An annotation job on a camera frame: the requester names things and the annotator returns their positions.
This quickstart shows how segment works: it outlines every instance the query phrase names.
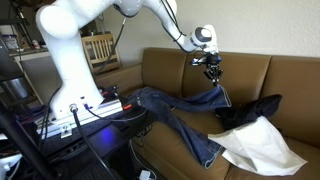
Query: brown couch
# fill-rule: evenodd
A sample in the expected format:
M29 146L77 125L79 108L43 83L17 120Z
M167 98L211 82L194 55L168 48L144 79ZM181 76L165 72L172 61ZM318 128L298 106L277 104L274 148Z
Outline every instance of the brown couch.
M292 151L308 161L293 176L264 177L241 170L221 155L203 168L191 155L179 134L154 122L136 151L169 180L220 179L319 179L320 178L320 58L221 52L224 74L220 84L233 106L272 94L283 96L275 115L268 119L280 130ZM188 63L194 54L180 49L147 48L142 63L96 79L98 85L117 85L122 95L144 86L187 97L213 88L205 65ZM191 127L205 133L223 132L212 112L174 112Z

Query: wooden chair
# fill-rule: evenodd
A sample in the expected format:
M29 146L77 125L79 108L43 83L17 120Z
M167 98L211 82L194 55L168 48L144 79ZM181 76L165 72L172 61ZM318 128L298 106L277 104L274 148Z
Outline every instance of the wooden chair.
M115 44L113 34L87 36L81 40L93 77L121 68L117 50L111 54Z

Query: white wall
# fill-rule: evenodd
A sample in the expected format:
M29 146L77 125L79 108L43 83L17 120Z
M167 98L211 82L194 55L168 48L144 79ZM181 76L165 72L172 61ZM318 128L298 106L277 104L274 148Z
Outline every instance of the white wall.
M180 29L212 24L220 51L320 57L319 0L176 0ZM118 35L123 16L114 8L104 25ZM124 66L140 62L145 47L179 48L147 8L127 19L118 45Z

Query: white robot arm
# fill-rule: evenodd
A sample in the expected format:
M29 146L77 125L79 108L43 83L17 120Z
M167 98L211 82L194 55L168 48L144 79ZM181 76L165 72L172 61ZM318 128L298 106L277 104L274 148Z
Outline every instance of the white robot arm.
M103 101L87 65L79 29L111 5L126 17L135 16L146 6L159 17L164 29L184 51L200 47L207 54L204 57L218 53L211 25L198 27L188 36L182 34L175 22L175 0L56 0L38 10L36 22L62 79L62 87L50 104L57 119L72 116L71 105L77 105L81 111L97 109Z

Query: black table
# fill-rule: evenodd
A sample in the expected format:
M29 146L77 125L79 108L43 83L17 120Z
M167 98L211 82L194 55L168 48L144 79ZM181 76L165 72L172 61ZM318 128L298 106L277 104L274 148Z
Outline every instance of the black table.
M133 164L130 157L128 142L137 133L151 125L156 115L143 107L137 106L129 111L123 111L82 125L90 143L103 158L118 158L115 169L124 179L135 179ZM87 167L98 162L92 151L74 128L72 136L61 139L60 135L45 140L43 156L49 167L63 177L55 179L73 179L88 170ZM28 179L37 172L36 168L24 169L17 174L18 179Z

